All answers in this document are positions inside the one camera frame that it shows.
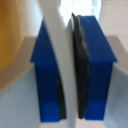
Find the gripper left finger with blue pad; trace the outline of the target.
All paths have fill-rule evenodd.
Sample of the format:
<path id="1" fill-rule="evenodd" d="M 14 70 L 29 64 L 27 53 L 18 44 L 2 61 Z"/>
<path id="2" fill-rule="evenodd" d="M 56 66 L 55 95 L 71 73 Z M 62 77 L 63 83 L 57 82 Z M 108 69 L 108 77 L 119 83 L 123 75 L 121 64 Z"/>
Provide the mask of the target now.
<path id="1" fill-rule="evenodd" d="M 26 37 L 16 60 L 0 71 L 0 128 L 39 128 L 66 118 L 57 62 L 45 27 Z"/>

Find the gripper right finger with blue pad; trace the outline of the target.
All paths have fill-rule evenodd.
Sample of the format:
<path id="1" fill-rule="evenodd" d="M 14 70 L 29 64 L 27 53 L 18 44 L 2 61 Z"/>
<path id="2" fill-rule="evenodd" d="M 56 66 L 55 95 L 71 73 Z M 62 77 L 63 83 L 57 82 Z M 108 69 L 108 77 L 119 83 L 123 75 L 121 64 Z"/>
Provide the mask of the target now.
<path id="1" fill-rule="evenodd" d="M 128 128 L 128 53 L 94 16 L 72 15 L 78 116 Z"/>

